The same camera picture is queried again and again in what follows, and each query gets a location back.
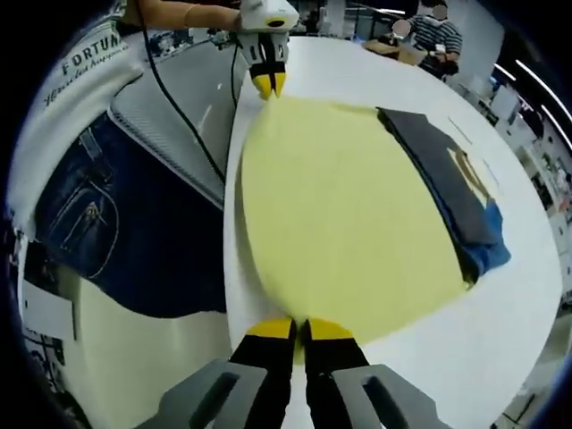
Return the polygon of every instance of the office floor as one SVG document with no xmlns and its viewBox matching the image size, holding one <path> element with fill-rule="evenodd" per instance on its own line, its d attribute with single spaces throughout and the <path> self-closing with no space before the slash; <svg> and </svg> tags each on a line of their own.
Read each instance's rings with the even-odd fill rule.
<svg viewBox="0 0 572 429">
<path fill-rule="evenodd" d="M 67 269 L 61 281 L 76 325 L 76 341 L 64 345 L 63 381 L 94 429 L 142 423 L 166 390 L 231 354 L 226 315 L 152 319 L 118 306 Z"/>
</svg>

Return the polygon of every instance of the folded clothing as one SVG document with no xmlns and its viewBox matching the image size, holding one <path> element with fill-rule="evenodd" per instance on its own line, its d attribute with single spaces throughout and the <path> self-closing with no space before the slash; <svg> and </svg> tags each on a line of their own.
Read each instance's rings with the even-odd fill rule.
<svg viewBox="0 0 572 429">
<path fill-rule="evenodd" d="M 499 207 L 479 182 L 476 187 L 482 189 L 486 196 L 485 207 L 481 205 L 475 193 L 467 185 L 465 178 L 471 180 L 470 172 L 463 175 L 450 156 L 450 152 L 454 151 L 462 163 L 463 160 L 460 158 L 466 157 L 466 154 L 460 151 L 453 139 L 434 128 L 424 115 L 405 112 L 397 114 L 391 112 L 390 115 L 386 115 L 388 111 L 382 109 L 378 109 L 378 112 L 378 118 L 387 130 L 393 131 L 394 137 L 408 154 L 431 192 L 455 245 L 465 280 L 474 283 L 493 268 L 506 264 L 510 260 L 510 252 L 502 238 L 502 214 Z M 405 118 L 409 116 L 412 119 L 415 125 L 410 127 L 409 131 L 413 132 L 406 131 L 410 139 L 404 139 L 403 135 L 397 132 L 397 127 L 389 116 L 399 118 L 399 127 L 402 130 L 407 129 Z M 461 170 L 467 168 L 463 164 L 460 167 Z M 462 201 L 471 204 L 474 212 L 467 213 L 468 207 L 462 206 Z"/>
</svg>

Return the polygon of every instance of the dark gray fabric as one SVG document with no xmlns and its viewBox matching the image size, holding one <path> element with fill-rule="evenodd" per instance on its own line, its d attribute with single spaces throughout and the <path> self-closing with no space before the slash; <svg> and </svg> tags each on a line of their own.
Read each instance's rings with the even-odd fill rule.
<svg viewBox="0 0 572 429">
<path fill-rule="evenodd" d="M 484 207 L 468 187 L 447 150 L 458 151 L 457 143 L 429 123 L 424 114 L 379 109 L 378 116 L 430 178 L 461 241 L 466 244 L 495 244 L 498 240 L 487 221 Z"/>
</svg>

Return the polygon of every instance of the desk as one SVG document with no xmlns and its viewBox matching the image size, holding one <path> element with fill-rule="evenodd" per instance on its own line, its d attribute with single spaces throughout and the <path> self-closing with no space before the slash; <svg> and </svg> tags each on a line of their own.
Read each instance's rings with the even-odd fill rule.
<svg viewBox="0 0 572 429">
<path fill-rule="evenodd" d="M 457 429 L 488 427 L 532 370 L 562 290 L 551 227 L 523 167 L 469 103 L 418 67 L 369 53 L 348 41 L 292 38 L 287 69 L 286 95 L 427 114 L 433 125 L 469 153 L 484 185 L 497 198 L 511 261 L 485 275 L 463 298 L 363 345 L 370 363 L 389 366 L 431 396 L 445 423 Z M 261 107 L 254 86 L 245 79 L 224 197 L 224 271 L 234 348 L 250 326 L 280 314 L 257 279 L 238 180 L 248 125 Z M 283 427 L 312 427 L 304 389 L 304 369 L 296 366 Z"/>
</svg>

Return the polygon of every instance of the person in striped shirt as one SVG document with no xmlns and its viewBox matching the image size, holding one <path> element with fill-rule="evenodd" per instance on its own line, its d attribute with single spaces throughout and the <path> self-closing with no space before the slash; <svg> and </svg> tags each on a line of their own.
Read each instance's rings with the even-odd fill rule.
<svg viewBox="0 0 572 429">
<path fill-rule="evenodd" d="M 447 19 L 447 4 L 441 1 L 433 8 L 432 15 L 419 14 L 407 21 L 411 25 L 410 33 L 415 35 L 413 46 L 429 52 L 419 67 L 440 79 L 445 65 L 458 61 L 463 46 L 460 31 Z"/>
</svg>

